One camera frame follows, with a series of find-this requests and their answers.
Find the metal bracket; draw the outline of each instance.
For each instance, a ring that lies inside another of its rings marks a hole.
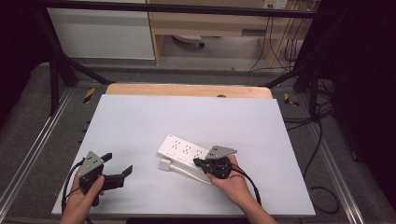
[[[88,174],[103,163],[105,163],[105,161],[102,160],[102,158],[98,157],[92,151],[89,151],[84,163],[82,163],[81,168],[79,169],[78,176],[82,177],[85,174]]]
[[[213,146],[206,154],[207,160],[216,160],[236,153],[236,149],[229,147]]]

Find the wooden edge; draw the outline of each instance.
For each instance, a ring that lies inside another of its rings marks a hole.
[[[114,83],[106,94],[116,95],[173,95],[173,96],[225,96],[231,98],[272,99],[272,93],[264,87],[212,86],[182,84],[127,84]]]

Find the power cord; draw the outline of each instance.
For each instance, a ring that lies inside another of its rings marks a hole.
[[[270,22],[270,18],[268,17],[267,25],[265,26],[265,31],[266,31],[267,28],[268,28],[269,22]],[[264,52],[264,47],[265,47],[265,37],[264,37],[264,40],[263,40],[263,42],[262,42],[262,51],[260,52],[259,59],[257,59],[257,61],[253,64],[253,66],[247,71],[248,73],[254,72],[254,71],[252,71],[252,69],[257,65],[257,63],[258,63],[258,62],[260,61],[260,59],[262,58],[262,53]]]
[[[66,182],[64,182],[64,192],[63,192],[62,202],[61,202],[62,214],[64,213],[64,209],[66,208],[67,198],[70,196],[70,194],[72,194],[72,193],[74,193],[74,192],[76,192],[77,190],[80,189],[80,188],[73,189],[73,190],[70,191],[70,193],[68,193],[68,194],[66,195],[67,186],[69,186],[69,182],[70,182],[70,177],[72,176],[72,174],[74,173],[74,171],[75,171],[80,165],[82,165],[82,163],[84,163],[84,160],[85,160],[85,158],[82,158],[81,161],[79,161],[78,163],[76,163],[76,165],[74,165],[74,166],[72,167],[72,169],[70,170],[69,174],[67,175]],[[86,218],[85,218],[85,221],[86,221],[88,224],[93,224],[93,223],[91,222],[91,219],[90,219],[89,217],[86,217]]]
[[[333,113],[333,108],[332,108],[332,106],[330,106],[330,107],[325,108],[325,109],[322,110],[322,108],[323,108],[325,105],[331,105],[331,102],[326,102],[326,103],[320,105],[319,108],[318,108],[318,112],[317,112],[317,113],[318,113],[318,126],[319,126],[318,143],[317,143],[317,145],[316,145],[316,147],[315,147],[315,149],[314,149],[314,152],[313,152],[311,158],[310,158],[309,161],[308,161],[308,164],[305,166],[305,169],[304,169],[304,171],[303,171],[303,179],[306,178],[306,174],[307,174],[307,172],[308,172],[308,169],[309,169],[310,165],[312,164],[313,159],[314,159],[315,156],[317,155],[318,150],[319,150],[319,147],[320,147],[320,144],[321,144],[322,135],[323,135],[323,129],[322,129],[322,125],[321,125],[320,120],[323,119],[323,118],[325,118],[325,117],[327,117],[327,116],[329,116],[330,114]],[[288,129],[288,131],[290,131],[290,130],[294,130],[294,129],[298,128],[298,127],[301,127],[301,126],[303,126],[303,125],[305,125],[305,124],[307,124],[307,123],[310,123],[310,122],[312,122],[313,120],[312,120],[311,118],[307,118],[307,119],[284,119],[284,121],[285,121],[285,123],[300,123],[299,125],[297,125],[297,126],[295,126],[295,127],[293,127],[293,128]],[[326,209],[323,209],[323,208],[321,208],[321,207],[319,207],[318,205],[316,205],[316,204],[313,203],[314,207],[317,208],[319,211],[325,213],[325,214],[330,214],[330,215],[332,215],[332,214],[337,213],[337,212],[340,210],[341,204],[340,204],[340,202],[339,202],[338,197],[335,195],[335,193],[333,193],[330,189],[327,189],[327,188],[322,187],[322,186],[316,186],[316,187],[310,187],[310,188],[309,188],[309,190],[311,190],[311,191],[317,190],[317,189],[322,189],[322,190],[325,190],[325,191],[329,192],[329,193],[332,195],[332,197],[334,198],[334,200],[335,200],[336,207],[335,207],[335,209],[333,209],[333,210],[326,210]]]
[[[273,47],[272,47],[271,40],[272,40],[272,28],[273,28],[273,27],[274,27],[274,17],[271,17],[271,28],[270,28],[270,49],[271,49],[271,51],[273,52],[273,54],[274,54],[274,56],[275,56],[275,58],[276,58],[277,62],[279,63],[279,65],[280,65],[280,66],[281,66],[283,69],[285,69],[285,70],[289,70],[289,69],[285,68],[285,67],[282,65],[282,63],[280,62],[279,58],[277,57],[277,55],[276,55],[276,53],[275,53],[275,51],[274,51],[274,49],[273,49]]]
[[[78,163],[76,163],[76,165],[73,166],[73,168],[70,170],[69,174],[67,175],[66,182],[64,183],[64,192],[63,192],[62,203],[61,203],[62,214],[64,213],[64,209],[66,208],[66,199],[67,199],[67,197],[68,197],[71,193],[73,193],[74,191],[77,190],[77,189],[73,190],[72,192],[70,192],[70,193],[66,196],[67,186],[69,185],[70,177],[72,176],[72,174],[74,173],[74,171],[75,171],[80,165],[82,165],[82,163],[84,162],[84,160],[85,160],[85,158],[82,158],[82,161],[79,161]]]
[[[253,183],[253,180],[248,176],[247,173],[245,173],[244,170],[241,169],[241,167],[239,167],[239,166],[237,166],[237,165],[235,165],[235,164],[232,164],[232,163],[231,163],[231,165],[234,166],[234,167],[236,167],[236,169],[235,169],[235,168],[232,168],[233,171],[235,171],[235,172],[237,172],[237,173],[243,175],[244,177],[246,177],[246,178],[248,179],[248,181],[250,182],[251,186],[253,186],[253,190],[254,190],[254,194],[255,194],[255,196],[256,196],[256,201],[257,201],[257,203],[258,203],[259,205],[262,205],[262,198],[260,197],[259,190],[256,188],[256,185]]]
[[[349,8],[352,6],[352,4],[355,2],[355,0],[350,0],[349,3],[345,6],[345,10],[342,12],[342,15],[339,17],[338,21],[335,23],[334,26],[331,27],[330,31],[327,32],[321,39],[320,41],[310,50],[310,52],[305,55],[305,57],[303,59],[301,59],[299,61],[299,65],[303,65],[304,63],[306,63],[307,61],[309,61],[310,58],[313,57],[313,55],[315,54],[321,54],[323,49],[322,45],[323,43],[326,42],[326,39],[329,38],[329,36],[333,35],[334,30],[338,27],[338,25],[341,23],[341,20],[345,17],[345,15],[347,14]]]
[[[198,181],[200,181],[200,182],[202,182],[204,184],[208,184],[208,185],[211,184],[209,181],[203,180],[202,178],[200,178],[200,177],[198,177],[198,176],[196,176],[196,175],[194,175],[194,174],[192,174],[192,173],[190,173],[190,172],[188,172],[188,171],[186,171],[186,170],[184,170],[184,169],[182,169],[180,167],[175,166],[174,164],[172,164],[171,161],[169,161],[167,159],[161,159],[161,161],[160,161],[160,169],[162,169],[164,171],[174,170],[174,171],[182,173],[184,175],[188,175],[188,176],[190,176],[190,177],[192,177],[192,178],[194,178],[194,179],[196,179],[196,180],[198,180]]]

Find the white table surface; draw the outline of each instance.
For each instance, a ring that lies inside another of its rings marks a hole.
[[[169,133],[210,149],[232,147],[273,216],[314,216],[279,107],[273,99],[102,95],[74,164],[107,152],[104,174],[134,170],[124,187],[106,191],[91,214],[113,217],[239,217],[220,189],[159,169]],[[62,193],[52,213],[61,214]]]

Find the aluminum rail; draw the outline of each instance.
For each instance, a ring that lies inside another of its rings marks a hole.
[[[254,17],[281,17],[302,19],[329,19],[336,18],[335,13],[317,11],[280,10],[249,7],[210,7],[210,6],[185,6],[166,4],[138,4],[138,3],[113,3],[113,2],[88,2],[65,0],[35,0],[32,4],[39,7],[71,8],[89,10],[111,11],[143,11],[143,12],[171,12],[192,14],[215,14]]]

